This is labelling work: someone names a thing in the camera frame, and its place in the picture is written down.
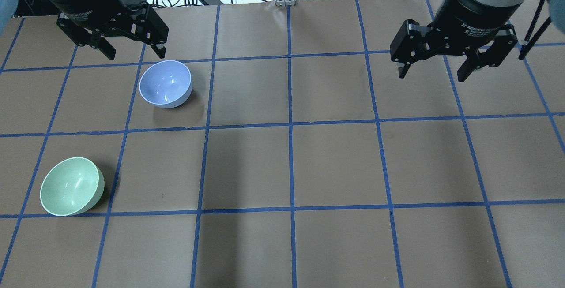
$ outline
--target mint green bowl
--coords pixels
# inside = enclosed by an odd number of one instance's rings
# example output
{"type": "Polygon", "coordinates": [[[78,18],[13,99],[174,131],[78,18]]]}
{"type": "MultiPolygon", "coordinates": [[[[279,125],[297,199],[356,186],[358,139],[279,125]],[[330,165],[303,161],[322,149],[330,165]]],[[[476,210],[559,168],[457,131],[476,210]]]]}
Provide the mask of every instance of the mint green bowl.
{"type": "Polygon", "coordinates": [[[49,171],[41,185],[41,205],[56,216],[81,214],[99,201],[103,191],[100,169],[86,158],[73,157],[49,171]]]}

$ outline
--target bowl rim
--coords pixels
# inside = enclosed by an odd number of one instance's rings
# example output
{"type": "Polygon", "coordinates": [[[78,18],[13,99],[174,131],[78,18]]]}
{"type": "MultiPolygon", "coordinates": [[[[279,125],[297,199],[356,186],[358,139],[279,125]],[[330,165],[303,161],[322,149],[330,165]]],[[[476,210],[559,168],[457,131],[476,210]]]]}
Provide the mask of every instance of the bowl rim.
{"type": "MultiPolygon", "coordinates": [[[[69,215],[76,214],[76,212],[79,212],[79,210],[82,210],[83,207],[84,207],[84,206],[82,206],[82,207],[80,207],[79,209],[77,209],[77,210],[75,210],[75,211],[73,211],[73,212],[71,212],[71,213],[68,213],[68,214],[55,214],[55,213],[51,212],[50,210],[48,210],[48,208],[46,208],[46,207],[45,207],[45,204],[43,203],[43,186],[45,185],[45,181],[47,180],[49,174],[51,174],[51,172],[54,171],[55,168],[59,167],[59,165],[65,163],[65,162],[67,162],[67,161],[73,160],[73,159],[83,159],[83,160],[88,161],[91,165],[93,165],[93,166],[96,168],[96,174],[97,174],[97,176],[98,176],[98,182],[100,181],[100,169],[98,169],[97,165],[96,165],[95,163],[93,163],[92,160],[87,159],[87,158],[85,158],[85,157],[71,157],[71,158],[65,159],[65,160],[61,161],[60,163],[56,164],[56,165],[55,165],[53,168],[51,168],[51,170],[46,174],[45,178],[43,179],[43,182],[41,182],[41,188],[40,188],[40,191],[39,191],[39,199],[40,199],[40,201],[41,201],[41,206],[42,206],[49,214],[52,214],[52,215],[55,215],[55,216],[69,216],[69,215]]],[[[92,192],[92,194],[90,195],[90,199],[88,200],[88,202],[90,202],[90,200],[92,200],[92,197],[93,197],[95,194],[96,194],[96,190],[94,190],[94,191],[92,192]]]]}
{"type": "Polygon", "coordinates": [[[188,77],[189,77],[189,80],[188,80],[188,87],[186,87],[186,91],[188,91],[188,90],[190,89],[190,85],[192,85],[192,73],[190,73],[190,69],[186,66],[186,64],[184,64],[184,63],[182,63],[182,62],[180,62],[180,61],[177,61],[177,60],[165,60],[165,61],[160,61],[160,62],[157,62],[157,63],[153,64],[152,66],[150,66],[148,69],[146,69],[146,70],[143,72],[143,74],[142,74],[141,77],[139,78],[139,83],[137,84],[137,86],[139,87],[139,94],[141,95],[141,97],[142,97],[143,99],[145,99],[145,101],[147,101],[147,103],[153,104],[153,105],[155,105],[155,106],[169,105],[169,104],[174,103],[175,101],[177,101],[177,100],[179,100],[179,99],[182,98],[182,95],[181,95],[180,97],[178,97],[178,98],[175,99],[174,101],[168,101],[168,102],[166,102],[166,103],[155,103],[155,102],[150,101],[149,99],[147,99],[147,97],[145,97],[145,95],[143,95],[143,92],[141,91],[141,82],[143,81],[143,77],[145,77],[145,73],[147,73],[150,69],[152,69],[152,68],[155,67],[156,65],[159,65],[159,64],[165,63],[165,62],[175,62],[175,63],[179,63],[179,64],[181,64],[183,67],[185,67],[186,70],[188,71],[188,77]]]}

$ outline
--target blue bowl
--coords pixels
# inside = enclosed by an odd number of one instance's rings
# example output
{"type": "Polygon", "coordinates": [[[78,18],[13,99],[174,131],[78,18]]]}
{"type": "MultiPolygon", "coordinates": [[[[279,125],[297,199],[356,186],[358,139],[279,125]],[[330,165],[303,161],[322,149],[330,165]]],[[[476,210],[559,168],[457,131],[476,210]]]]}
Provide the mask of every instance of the blue bowl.
{"type": "Polygon", "coordinates": [[[155,63],[139,80],[139,93],[147,102],[161,108],[184,103],[192,92],[192,77],[186,65],[167,60],[155,63]]]}

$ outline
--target green bowl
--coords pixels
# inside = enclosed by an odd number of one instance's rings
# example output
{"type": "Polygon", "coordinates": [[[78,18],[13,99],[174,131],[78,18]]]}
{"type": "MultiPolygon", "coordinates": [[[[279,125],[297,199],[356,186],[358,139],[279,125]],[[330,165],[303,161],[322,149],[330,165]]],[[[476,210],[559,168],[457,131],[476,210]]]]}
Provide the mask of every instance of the green bowl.
{"type": "Polygon", "coordinates": [[[73,157],[49,171],[41,185],[41,205],[56,216],[81,214],[99,201],[103,190],[100,169],[86,158],[73,157]]]}

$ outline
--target light blue plastic bowl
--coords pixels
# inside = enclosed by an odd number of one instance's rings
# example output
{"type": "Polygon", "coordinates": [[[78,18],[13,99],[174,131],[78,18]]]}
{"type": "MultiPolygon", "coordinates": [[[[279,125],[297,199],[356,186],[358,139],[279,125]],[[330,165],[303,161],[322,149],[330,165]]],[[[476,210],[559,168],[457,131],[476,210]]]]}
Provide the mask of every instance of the light blue plastic bowl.
{"type": "Polygon", "coordinates": [[[91,209],[104,191],[104,176],[83,157],[61,161],[45,176],[40,199],[50,214],[68,216],[91,209]]]}
{"type": "Polygon", "coordinates": [[[139,93],[147,102],[161,108],[184,103],[192,92],[192,77],[186,65],[167,60],[155,63],[139,80],[139,93]]]}

